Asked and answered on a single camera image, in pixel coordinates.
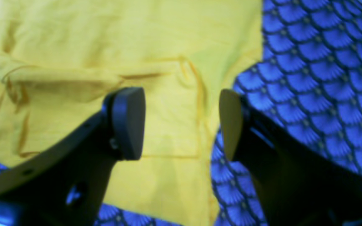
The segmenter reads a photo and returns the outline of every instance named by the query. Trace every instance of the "black plastic part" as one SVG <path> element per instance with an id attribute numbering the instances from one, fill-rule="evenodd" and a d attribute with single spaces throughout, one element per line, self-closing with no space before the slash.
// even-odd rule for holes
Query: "black plastic part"
<path id="1" fill-rule="evenodd" d="M 0 223 L 93 225 L 112 167 L 118 160 L 140 158 L 144 128 L 142 88 L 107 95 L 102 110 L 62 141 L 0 174 Z"/>
<path id="2" fill-rule="evenodd" d="M 226 156 L 250 171 L 270 226 L 361 221 L 362 176 L 311 151 L 232 90 L 221 93 L 220 123 Z"/>

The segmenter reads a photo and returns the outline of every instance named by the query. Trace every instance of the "yellow fabric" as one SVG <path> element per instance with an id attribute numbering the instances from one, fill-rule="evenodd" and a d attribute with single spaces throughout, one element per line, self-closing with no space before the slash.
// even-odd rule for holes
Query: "yellow fabric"
<path id="1" fill-rule="evenodd" d="M 58 142 L 103 97 L 142 86 L 145 144 L 104 202 L 186 226 L 218 207 L 210 153 L 220 90 L 261 59 L 261 0 L 0 0 L 0 163 Z"/>

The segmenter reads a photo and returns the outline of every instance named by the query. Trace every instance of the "fan pattern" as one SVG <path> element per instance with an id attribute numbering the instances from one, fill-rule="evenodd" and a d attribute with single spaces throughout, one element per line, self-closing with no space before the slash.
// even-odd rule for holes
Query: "fan pattern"
<path id="1" fill-rule="evenodd" d="M 362 173 L 362 4 L 264 0 L 263 60 L 233 89 L 314 152 Z M 250 174 L 228 162 L 217 134 L 212 187 L 216 226 L 267 225 Z"/>

